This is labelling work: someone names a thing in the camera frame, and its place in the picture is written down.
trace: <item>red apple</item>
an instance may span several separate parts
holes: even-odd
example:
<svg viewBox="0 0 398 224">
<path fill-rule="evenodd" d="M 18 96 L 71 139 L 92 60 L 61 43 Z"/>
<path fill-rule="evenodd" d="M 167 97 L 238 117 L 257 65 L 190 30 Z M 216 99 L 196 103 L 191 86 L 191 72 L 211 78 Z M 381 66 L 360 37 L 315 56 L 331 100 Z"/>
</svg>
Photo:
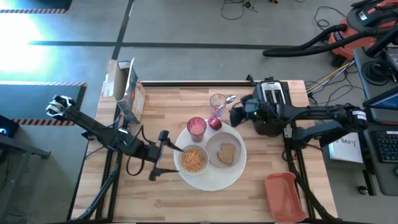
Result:
<svg viewBox="0 0 398 224">
<path fill-rule="evenodd" d="M 209 117 L 208 122 L 210 127 L 213 128 L 214 130 L 219 130 L 223 126 L 223 123 L 215 116 Z"/>
</svg>

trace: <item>bowl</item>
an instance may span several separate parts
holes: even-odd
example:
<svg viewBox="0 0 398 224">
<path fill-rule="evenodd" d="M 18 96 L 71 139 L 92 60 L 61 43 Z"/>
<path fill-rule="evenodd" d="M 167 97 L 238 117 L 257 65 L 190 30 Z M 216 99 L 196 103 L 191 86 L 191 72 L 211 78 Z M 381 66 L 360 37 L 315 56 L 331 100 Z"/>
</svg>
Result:
<svg viewBox="0 0 398 224">
<path fill-rule="evenodd" d="M 217 152 L 220 151 L 222 144 L 232 144 L 235 146 L 232 164 L 226 164 L 218 159 Z M 207 142 L 206 150 L 209 160 L 212 164 L 219 168 L 229 168 L 239 161 L 241 157 L 242 145 L 237 137 L 230 133 L 217 133 Z"/>
<path fill-rule="evenodd" d="M 185 151 L 185 150 L 188 150 L 188 149 L 198 149 L 202 153 L 202 155 L 205 157 L 205 165 L 198 172 L 190 172 L 190 171 L 184 169 L 183 166 L 181 165 L 183 152 L 179 152 L 178 156 L 177 156 L 178 163 L 176 163 L 177 169 L 180 172 L 183 172 L 184 174 L 187 174 L 187 175 L 199 175 L 203 171 L 205 171 L 205 169 L 207 168 L 207 165 L 209 164 L 209 155 L 207 154 L 207 152 L 206 152 L 206 150 L 204 148 L 202 148 L 202 147 L 200 147 L 198 145 L 189 145 L 189 146 L 184 147 L 182 150 Z"/>
</svg>

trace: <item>clear glass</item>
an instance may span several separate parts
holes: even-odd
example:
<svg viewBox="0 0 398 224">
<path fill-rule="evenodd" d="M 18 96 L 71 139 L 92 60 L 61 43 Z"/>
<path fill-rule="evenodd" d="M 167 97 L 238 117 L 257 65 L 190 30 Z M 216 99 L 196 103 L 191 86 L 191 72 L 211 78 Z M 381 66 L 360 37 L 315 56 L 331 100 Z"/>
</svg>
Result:
<svg viewBox="0 0 398 224">
<path fill-rule="evenodd" d="M 211 115 L 221 119 L 226 107 L 226 96 L 217 93 L 210 98 Z"/>
<path fill-rule="evenodd" d="M 192 141 L 201 142 L 206 131 L 206 121 L 203 118 L 191 118 L 188 121 L 187 129 L 191 134 Z"/>
</svg>

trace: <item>pink tray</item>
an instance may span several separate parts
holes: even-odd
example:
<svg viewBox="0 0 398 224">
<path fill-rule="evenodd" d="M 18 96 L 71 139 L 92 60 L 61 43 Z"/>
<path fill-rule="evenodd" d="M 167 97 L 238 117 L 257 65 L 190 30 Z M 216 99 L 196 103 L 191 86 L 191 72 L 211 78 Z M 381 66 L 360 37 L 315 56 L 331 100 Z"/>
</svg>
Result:
<svg viewBox="0 0 398 224">
<path fill-rule="evenodd" d="M 284 172 L 271 174 L 265 180 L 268 207 L 277 222 L 297 223 L 307 216 L 301 209 L 294 179 L 293 173 Z"/>
</svg>

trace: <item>concrete floor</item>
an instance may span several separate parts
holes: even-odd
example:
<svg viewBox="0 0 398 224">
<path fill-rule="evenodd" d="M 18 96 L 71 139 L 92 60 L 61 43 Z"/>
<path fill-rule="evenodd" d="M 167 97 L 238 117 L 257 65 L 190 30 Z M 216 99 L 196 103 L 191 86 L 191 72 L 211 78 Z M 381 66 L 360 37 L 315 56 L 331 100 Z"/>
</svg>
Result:
<svg viewBox="0 0 398 224">
<path fill-rule="evenodd" d="M 331 6 L 346 13 L 355 1 L 281 0 L 271 4 L 257 0 L 258 12 L 245 10 L 239 20 L 227 21 L 220 16 L 222 0 L 136 0 L 123 42 L 298 45 L 320 32 L 313 21 L 317 7 Z M 81 110 L 94 116 L 106 62 L 114 47 L 59 45 L 65 45 L 65 41 L 116 42 L 128 2 L 74 0 L 66 14 L 0 14 L 0 24 L 5 24 L 0 37 L 0 79 L 87 82 Z M 233 5 L 224 10 L 226 15 L 235 16 L 240 9 Z M 320 11 L 319 18 L 331 24 L 341 20 L 336 12 L 327 10 Z M 25 45 L 30 40 L 50 41 L 47 44 L 52 46 Z M 142 80 L 242 80 L 251 74 L 258 79 L 307 81 L 334 70 L 329 53 L 264 58 L 261 49 L 122 47 L 116 55 L 118 60 L 135 57 L 136 72 Z M 349 79 L 360 86 L 358 74 L 350 74 Z M 316 96 L 317 100 L 326 101 L 332 91 L 345 84 L 328 87 Z M 360 105 L 363 93 L 353 90 L 335 103 L 345 102 Z M 25 213 L 29 223 L 65 221 L 87 145 L 81 131 L 79 127 L 22 126 L 18 136 L 21 141 L 52 151 L 48 161 L 32 160 L 16 200 L 15 206 Z M 361 196 L 356 191 L 357 185 L 364 184 L 360 168 L 348 165 L 354 172 L 336 169 L 330 160 L 326 166 L 340 218 L 395 223 L 398 198 L 381 193 L 376 197 Z"/>
</svg>

